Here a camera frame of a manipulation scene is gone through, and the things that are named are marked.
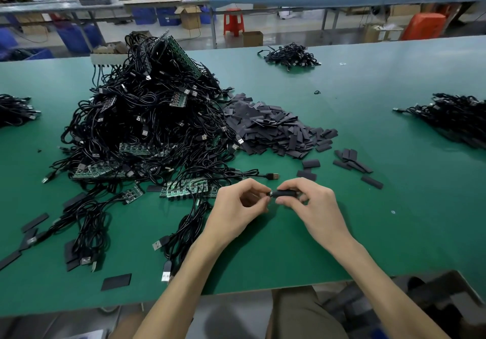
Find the workbench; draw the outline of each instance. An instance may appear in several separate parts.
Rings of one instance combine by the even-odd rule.
[[[384,184],[382,190],[362,182],[361,173],[333,165],[333,151],[312,151],[307,159],[320,160],[321,167],[313,169],[317,182],[334,189],[351,233],[387,274],[457,269],[484,298],[486,152],[449,142],[392,108],[428,104],[435,92],[484,99],[485,42],[486,37],[474,36],[311,47],[322,65],[290,72],[265,63],[257,56],[260,47],[188,54],[207,65],[221,87],[281,106],[306,125],[336,128],[333,150],[357,150],[373,178]],[[39,226],[45,230],[62,213],[62,203],[81,192],[66,174],[46,184],[41,180],[63,156],[59,137],[77,102],[91,96],[92,75],[88,57],[0,64],[2,93],[31,96],[42,111],[22,127],[0,128],[1,258],[18,248],[22,225],[47,212],[49,219]],[[279,173],[278,181],[264,179],[271,188],[295,177],[302,166],[271,151],[238,152],[231,164]],[[0,271],[0,316],[156,299],[166,286],[165,258],[152,243],[176,231],[190,207],[191,201],[169,202],[158,193],[110,207],[110,247],[93,273],[90,266],[66,272],[63,246],[76,237],[76,226],[24,251]],[[349,279],[293,211],[274,203],[269,208],[222,253],[204,294]],[[100,291],[106,277],[127,273],[132,273],[129,287]]]
[[[230,4],[259,4],[263,6],[269,6],[265,12],[269,11],[281,11],[285,7],[285,11],[305,11],[315,9],[328,9],[328,8],[341,8],[341,7],[355,7],[355,6],[381,6],[381,5],[397,5],[397,4],[424,4],[424,3],[462,3],[472,1],[484,1],[484,0],[183,0],[176,3],[160,3],[154,2],[150,4],[143,4],[143,7],[177,7],[187,5],[204,5],[209,8],[210,20],[211,20],[211,35],[213,48],[216,48],[216,30],[214,25],[213,15],[221,14],[249,14],[254,13],[254,10],[241,10],[238,12],[217,11],[216,8],[228,6]],[[119,0],[113,0],[110,5],[94,5],[83,6],[77,0],[68,1],[49,1],[39,3],[26,3],[26,4],[10,4],[0,6],[0,16],[8,14],[25,14],[25,13],[70,13],[76,24],[80,25],[83,22],[94,23],[98,27],[97,22],[100,21],[115,21],[116,18],[101,18],[96,19],[94,13],[99,10],[117,10],[123,9],[124,5]],[[87,11],[89,13],[89,19],[79,20],[77,12]],[[339,13],[334,14],[334,21],[332,29],[336,29]],[[324,30],[326,23],[327,12],[324,14],[324,20],[322,22],[321,29]]]

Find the hand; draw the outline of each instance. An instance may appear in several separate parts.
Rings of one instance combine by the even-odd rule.
[[[302,192],[299,199],[282,196],[275,202],[291,207],[302,219],[312,237],[326,250],[339,248],[341,243],[352,239],[332,189],[304,177],[283,182],[277,189],[294,189]]]
[[[227,246],[250,221],[268,211],[270,191],[252,178],[220,188],[203,233]]]

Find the red chair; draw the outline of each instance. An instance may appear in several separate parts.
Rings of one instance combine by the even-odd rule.
[[[446,24],[446,16],[438,13],[418,13],[415,14],[407,28],[401,36],[402,41],[410,41],[413,39],[430,39],[440,36],[444,25]]]
[[[227,9],[227,11],[241,11],[241,9],[233,8],[233,9]],[[222,30],[222,34],[226,35],[226,32],[233,32],[233,35],[235,37],[239,37],[240,31],[245,31],[245,24],[243,23],[243,14],[239,15],[229,15],[229,14],[224,14],[225,21],[224,21],[224,26]]]

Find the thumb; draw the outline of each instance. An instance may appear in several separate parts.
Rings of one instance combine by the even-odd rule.
[[[275,200],[275,203],[277,203],[279,205],[284,205],[284,206],[290,207],[297,214],[303,213],[304,210],[305,210],[305,206],[295,197],[283,195],[281,197],[277,197],[277,199]]]
[[[270,197],[265,196],[263,198],[260,198],[258,202],[255,203],[252,207],[248,207],[248,213],[251,215],[251,220],[267,211],[267,206],[269,202]]]

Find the person's right hand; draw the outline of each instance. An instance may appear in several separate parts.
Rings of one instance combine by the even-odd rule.
[[[339,248],[341,243],[352,238],[332,189],[304,177],[285,181],[277,189],[294,189],[302,192],[299,199],[281,196],[275,202],[291,207],[302,219],[312,237],[326,250]]]

